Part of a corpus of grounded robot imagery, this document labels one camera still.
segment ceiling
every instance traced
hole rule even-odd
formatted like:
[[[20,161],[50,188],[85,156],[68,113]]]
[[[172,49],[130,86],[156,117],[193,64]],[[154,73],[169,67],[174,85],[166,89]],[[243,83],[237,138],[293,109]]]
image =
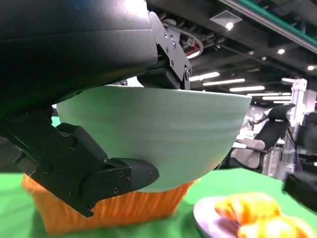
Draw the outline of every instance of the ceiling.
[[[191,83],[192,90],[229,92],[232,87],[264,86],[265,90],[248,93],[291,92],[282,78],[305,78],[309,87],[317,90],[317,55],[292,42],[262,24],[244,16],[217,0],[147,0],[149,10],[157,13],[167,26],[175,20],[181,30],[181,45],[187,55],[199,49],[199,44],[188,43],[197,39],[203,45],[201,55],[190,59],[193,76],[218,72],[219,76]],[[317,39],[317,0],[253,0],[253,3],[278,16],[303,33]],[[224,12],[234,14],[241,21],[228,31],[210,18]],[[203,83],[244,78],[245,82],[203,86]],[[254,97],[258,106],[271,107],[272,102]]]

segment cable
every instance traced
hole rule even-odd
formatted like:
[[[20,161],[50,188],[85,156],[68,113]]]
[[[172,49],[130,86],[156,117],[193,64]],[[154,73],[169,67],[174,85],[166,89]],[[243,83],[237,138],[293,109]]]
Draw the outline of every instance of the cable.
[[[294,140],[293,133],[292,133],[290,127],[287,128],[287,132],[288,132],[287,136],[288,136],[288,138],[292,141],[293,146],[294,146],[294,149],[295,149],[295,159],[294,159],[294,163],[296,163],[296,165],[297,165],[299,171],[302,173],[302,172],[303,172],[303,169],[302,169],[302,165],[301,165],[301,162],[300,162],[300,160],[299,160],[299,157],[298,157],[297,143],[296,143],[295,140]]]
[[[203,50],[204,50],[204,44],[203,44],[203,42],[202,42],[201,40],[199,40],[198,37],[196,37],[193,33],[189,32],[189,31],[187,31],[187,30],[185,30],[185,29],[183,29],[183,28],[181,28],[181,27],[175,26],[175,25],[173,25],[173,24],[171,24],[171,23],[169,23],[168,21],[165,21],[165,20],[162,21],[162,24],[163,24],[163,25],[168,25],[168,26],[174,27],[174,28],[177,29],[180,33],[183,33],[184,35],[193,38],[193,39],[196,41],[197,45],[199,46],[199,51],[198,51],[199,53],[196,55],[196,57],[202,54],[202,52],[203,52]]]

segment green table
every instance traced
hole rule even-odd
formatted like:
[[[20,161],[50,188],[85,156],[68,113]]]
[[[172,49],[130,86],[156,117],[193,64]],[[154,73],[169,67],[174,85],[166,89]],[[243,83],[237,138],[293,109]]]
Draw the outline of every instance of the green table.
[[[32,199],[20,187],[22,175],[0,175],[0,237],[49,238]],[[169,219],[62,236],[64,238],[200,238],[194,204],[203,197],[262,191],[273,196],[285,214],[305,219],[317,230],[316,215],[281,192],[282,182],[244,169],[212,171],[194,184]]]

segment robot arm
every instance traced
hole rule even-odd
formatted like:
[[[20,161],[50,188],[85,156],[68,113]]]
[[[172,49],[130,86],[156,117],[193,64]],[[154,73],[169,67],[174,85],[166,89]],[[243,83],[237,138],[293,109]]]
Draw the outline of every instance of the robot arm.
[[[144,161],[108,159],[80,126],[51,125],[51,105],[132,76],[190,89],[187,57],[144,0],[4,0],[0,38],[0,137],[21,171],[86,217],[159,178]]]

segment ceiling light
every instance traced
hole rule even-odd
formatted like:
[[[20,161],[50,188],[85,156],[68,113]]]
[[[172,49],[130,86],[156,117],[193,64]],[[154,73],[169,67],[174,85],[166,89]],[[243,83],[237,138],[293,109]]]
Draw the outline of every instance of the ceiling light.
[[[220,85],[220,84],[229,84],[229,83],[240,83],[244,82],[244,78],[238,78],[238,79],[230,79],[230,80],[224,80],[224,81],[217,81],[217,82],[209,82],[209,83],[203,83],[204,86],[211,86],[211,85]]]
[[[231,31],[231,29],[233,28],[233,23],[232,22],[228,22],[226,24],[226,28],[227,28],[228,31]]]
[[[287,83],[294,83],[294,79],[292,78],[282,78],[282,82],[287,82]]]
[[[307,67],[307,69],[308,69],[308,70],[314,70],[314,69],[315,69],[315,67],[314,67],[314,66],[312,66],[312,65],[309,65],[309,66]]]
[[[273,103],[275,104],[291,104],[292,102],[291,101],[274,101]]]
[[[212,72],[212,73],[206,73],[206,74],[202,74],[202,75],[199,75],[199,76],[194,76],[194,77],[191,77],[189,78],[189,81],[201,81],[203,79],[206,79],[206,78],[214,78],[214,77],[218,77],[220,74],[218,72]]]
[[[292,96],[263,97],[263,100],[292,100]]]
[[[187,59],[192,59],[192,58],[194,58],[194,57],[197,57],[199,54],[200,54],[200,51],[197,51],[197,52],[195,52],[195,53],[192,53],[192,54],[190,54],[190,55],[187,56]]]
[[[292,95],[291,93],[249,93],[247,94],[248,96],[252,97],[259,97],[259,96],[290,96]]]
[[[258,72],[258,71],[260,71],[260,69],[259,69],[259,68],[254,68],[254,69],[249,69],[249,70],[247,70],[247,72],[248,72],[248,73],[251,73],[251,72]]]
[[[259,96],[278,96],[278,93],[248,93],[248,96],[259,97]]]
[[[230,88],[231,92],[244,92],[244,91],[258,91],[264,90],[263,86],[252,86],[252,87],[243,87],[243,88]]]
[[[284,49],[279,49],[278,52],[277,52],[279,55],[282,55],[285,53],[285,50]]]

